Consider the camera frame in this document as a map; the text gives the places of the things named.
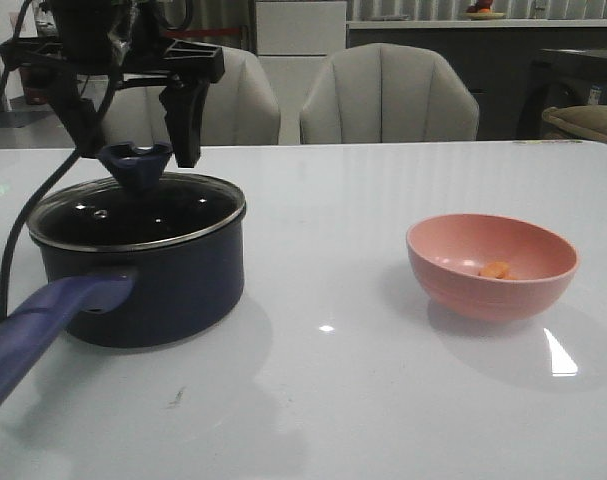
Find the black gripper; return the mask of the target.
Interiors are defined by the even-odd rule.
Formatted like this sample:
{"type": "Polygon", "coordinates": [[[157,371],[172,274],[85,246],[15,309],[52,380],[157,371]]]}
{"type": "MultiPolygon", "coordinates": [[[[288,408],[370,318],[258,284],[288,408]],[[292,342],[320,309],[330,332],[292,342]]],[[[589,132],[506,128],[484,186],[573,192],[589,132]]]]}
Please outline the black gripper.
{"type": "Polygon", "coordinates": [[[80,94],[77,78],[115,75],[180,78],[195,83],[166,86],[159,95],[177,165],[193,168],[201,153],[201,125],[208,82],[224,74],[215,45],[180,38],[194,14],[166,18],[158,1],[49,1],[56,34],[13,38],[0,45],[6,67],[23,70],[45,91],[48,104],[84,158],[104,145],[98,113],[80,94]]]}

